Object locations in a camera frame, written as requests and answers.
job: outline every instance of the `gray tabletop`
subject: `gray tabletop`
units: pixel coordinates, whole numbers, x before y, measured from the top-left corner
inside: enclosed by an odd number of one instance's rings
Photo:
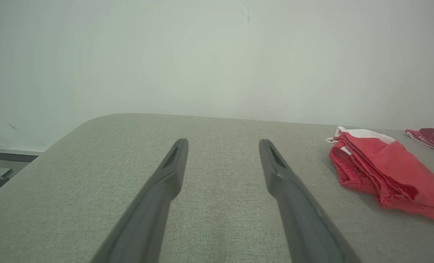
[[[189,140],[160,260],[289,261],[258,142],[272,140],[364,262],[434,262],[434,221],[340,186],[331,125],[121,114],[84,123],[0,188],[0,262],[89,261],[179,138]],[[434,172],[434,150],[399,130]]]

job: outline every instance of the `wall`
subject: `wall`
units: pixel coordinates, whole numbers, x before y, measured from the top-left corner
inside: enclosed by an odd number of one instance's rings
[[[0,0],[0,141],[122,112],[434,127],[434,0]]]

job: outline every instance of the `baseboard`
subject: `baseboard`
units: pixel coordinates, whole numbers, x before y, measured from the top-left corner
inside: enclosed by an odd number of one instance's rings
[[[12,148],[12,147],[0,147],[0,153],[10,153],[12,155],[33,155],[39,156],[45,150],[36,150],[36,149],[23,149],[23,148]]]

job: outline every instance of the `white wall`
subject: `white wall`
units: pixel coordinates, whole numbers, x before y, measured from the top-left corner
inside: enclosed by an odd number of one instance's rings
[[[434,0],[0,0],[4,146],[122,112],[434,127]]]

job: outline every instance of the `table surface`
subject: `table surface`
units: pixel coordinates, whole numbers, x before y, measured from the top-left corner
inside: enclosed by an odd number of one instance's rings
[[[189,140],[160,260],[290,261],[267,192],[261,138],[272,140],[364,262],[434,262],[434,221],[383,210],[340,186],[328,157],[336,126],[154,114],[90,120],[0,188],[0,262],[89,261],[173,143]],[[401,130],[434,172],[434,150]]]

